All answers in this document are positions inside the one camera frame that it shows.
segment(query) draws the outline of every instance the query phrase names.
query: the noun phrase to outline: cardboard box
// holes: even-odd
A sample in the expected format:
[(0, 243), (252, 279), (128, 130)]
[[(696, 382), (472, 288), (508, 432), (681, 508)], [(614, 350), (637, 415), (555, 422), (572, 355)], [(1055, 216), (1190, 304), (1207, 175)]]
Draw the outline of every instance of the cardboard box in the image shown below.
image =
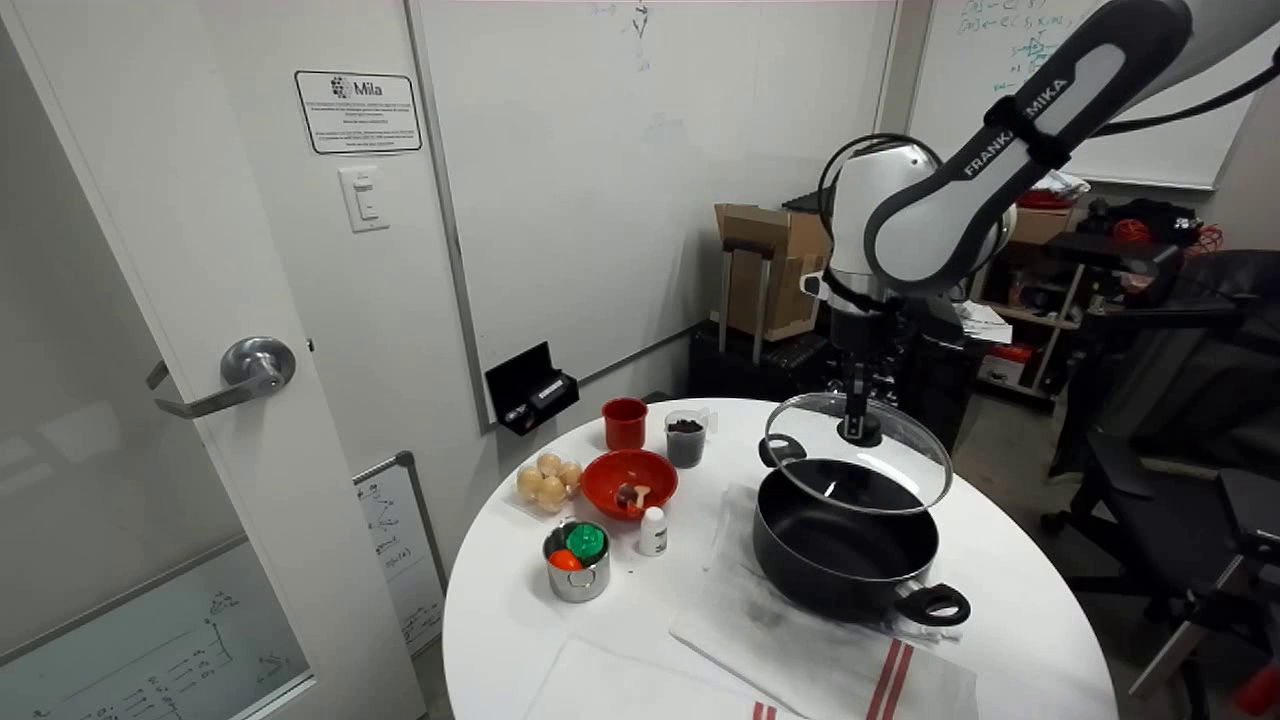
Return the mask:
[[(815, 325), (815, 300), (800, 292), (805, 274), (818, 274), (833, 260), (833, 238), (815, 216), (767, 211), (752, 203), (717, 203), (718, 243), (767, 247), (771, 288), (765, 300), (765, 339), (805, 335)], [(730, 253), (728, 277), (728, 327), (757, 332), (757, 300), (765, 260), (757, 253)]]
[(1048, 243), (1076, 227), (1076, 208), (1014, 208), (1010, 238), (1014, 243)]

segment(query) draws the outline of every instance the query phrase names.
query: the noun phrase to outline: printed notice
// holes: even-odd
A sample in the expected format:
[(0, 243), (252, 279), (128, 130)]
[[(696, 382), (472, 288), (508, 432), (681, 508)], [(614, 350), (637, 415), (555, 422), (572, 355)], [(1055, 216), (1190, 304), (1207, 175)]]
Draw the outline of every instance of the printed notice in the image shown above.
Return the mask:
[(293, 79), (321, 155), (425, 148), (408, 75), (296, 71)]
[(358, 476), (354, 500), (364, 508), (370, 552), (393, 586), (405, 643), (408, 654), (420, 654), (438, 637), (442, 586), (425, 508), (414, 500), (414, 476), (395, 460), (370, 476)]

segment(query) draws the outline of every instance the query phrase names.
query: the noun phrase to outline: door handle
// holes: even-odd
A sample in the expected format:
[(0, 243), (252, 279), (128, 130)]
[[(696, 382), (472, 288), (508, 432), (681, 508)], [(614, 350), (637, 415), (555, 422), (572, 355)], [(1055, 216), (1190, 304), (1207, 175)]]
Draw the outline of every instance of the door handle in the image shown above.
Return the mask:
[(146, 390), (155, 391), (155, 404), (168, 415), (197, 422), (197, 415), (211, 415), (211, 412), (259, 399), (259, 398), (277, 398), (293, 382), (293, 371), (296, 371), (296, 355), (289, 346), (278, 346), (272, 335), (244, 335), (241, 346), (233, 346), (225, 352), (225, 365), (221, 365), (221, 375), (228, 383), (225, 391), (211, 391), (197, 404), (158, 398), (158, 383), (168, 382), (163, 359), (146, 371)]

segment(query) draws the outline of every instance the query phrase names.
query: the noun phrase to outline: small black cup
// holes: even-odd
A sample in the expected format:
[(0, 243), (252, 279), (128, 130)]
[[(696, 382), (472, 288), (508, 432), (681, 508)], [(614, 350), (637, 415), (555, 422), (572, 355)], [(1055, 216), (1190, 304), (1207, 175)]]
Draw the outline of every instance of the small black cup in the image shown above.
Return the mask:
[(667, 460), (692, 468), (705, 455), (709, 423), (692, 415), (667, 422)]

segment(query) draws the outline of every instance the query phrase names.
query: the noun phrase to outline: pot handle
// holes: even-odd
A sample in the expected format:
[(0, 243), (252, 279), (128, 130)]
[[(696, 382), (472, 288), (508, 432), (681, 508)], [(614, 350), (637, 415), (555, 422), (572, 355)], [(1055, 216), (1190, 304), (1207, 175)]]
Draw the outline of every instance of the pot handle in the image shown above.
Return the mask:
[(933, 586), (901, 595), (896, 613), (914, 625), (946, 627), (946, 625), (965, 625), (971, 606), (953, 586)]
[(794, 436), (783, 436), (783, 432), (761, 436), (757, 452), (761, 452), (765, 468), (805, 460), (805, 444)]

